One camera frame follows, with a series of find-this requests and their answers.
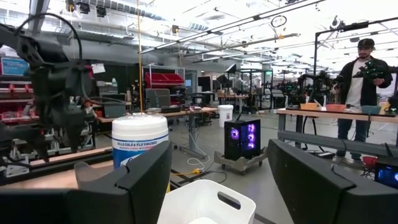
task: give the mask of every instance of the pc case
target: pc case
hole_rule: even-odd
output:
[[[226,121],[224,124],[224,158],[252,159],[261,154],[261,120]]]

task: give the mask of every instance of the gaming pc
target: gaming pc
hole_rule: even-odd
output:
[[[238,160],[240,157],[252,159],[261,153],[261,120],[225,121],[225,159]]]
[[[83,189],[0,189],[1,223],[156,224],[171,161],[164,141]]]
[[[295,224],[397,223],[398,190],[280,140],[269,141],[267,155]]]

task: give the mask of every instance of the workbench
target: workbench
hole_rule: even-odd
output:
[[[240,95],[240,96],[234,96],[234,95],[217,95],[218,99],[224,98],[224,99],[238,99],[239,100],[239,113],[242,113],[242,107],[243,107],[243,100],[249,98],[249,96],[246,95]]]
[[[188,116],[188,127],[193,127],[195,125],[195,115],[196,114],[203,114],[203,113],[211,113],[211,112],[216,112],[218,111],[218,108],[201,108],[201,110],[194,110],[194,111],[180,111],[176,113],[157,113],[153,115],[162,115],[165,116],[166,118],[175,118],[175,117],[182,117],[182,116]],[[111,123],[112,121],[115,120],[115,118],[96,118],[100,123]],[[195,144],[194,140],[194,135],[195,132],[193,131],[193,128],[189,128],[189,146],[188,147],[180,147],[181,150],[185,151],[186,153],[189,153],[199,159],[205,159],[206,155],[204,155],[202,152],[200,152],[197,149],[197,146]]]
[[[279,125],[278,130],[285,131],[286,127],[286,115],[296,115],[296,133],[302,133],[303,129],[303,116],[315,117],[315,118],[334,118],[334,119],[352,119],[360,121],[375,121],[382,123],[398,123],[398,118],[395,116],[384,114],[381,112],[379,115],[366,115],[362,113],[354,112],[327,112],[325,110],[309,111],[309,110],[288,110],[288,109],[278,109],[276,113],[279,115]],[[301,148],[301,142],[295,142],[295,146]],[[398,147],[398,133],[396,139],[396,145]]]

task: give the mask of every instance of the white basket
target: white basket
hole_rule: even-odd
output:
[[[221,201],[219,193],[240,205]],[[256,204],[227,187],[210,180],[198,180],[166,194],[158,224],[252,224]]]

